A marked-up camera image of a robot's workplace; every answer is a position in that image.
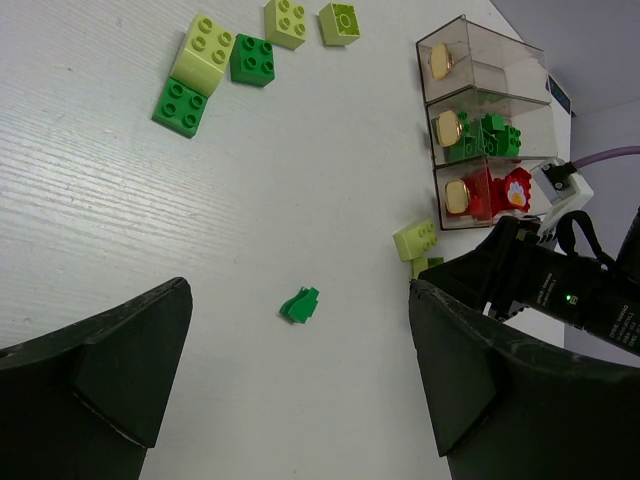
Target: purple cable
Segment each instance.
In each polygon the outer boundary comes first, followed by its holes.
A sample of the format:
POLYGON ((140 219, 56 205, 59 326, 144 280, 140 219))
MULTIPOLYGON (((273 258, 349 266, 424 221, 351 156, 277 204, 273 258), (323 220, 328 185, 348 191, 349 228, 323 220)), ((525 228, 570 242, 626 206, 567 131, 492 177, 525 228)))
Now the purple cable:
POLYGON ((588 157, 576 160, 573 166, 576 168, 582 168, 591 165, 592 163, 600 162, 601 160, 607 160, 609 158, 624 157, 625 155, 640 155, 640 145, 632 145, 630 147, 613 148, 611 150, 605 150, 604 152, 594 153, 588 157))

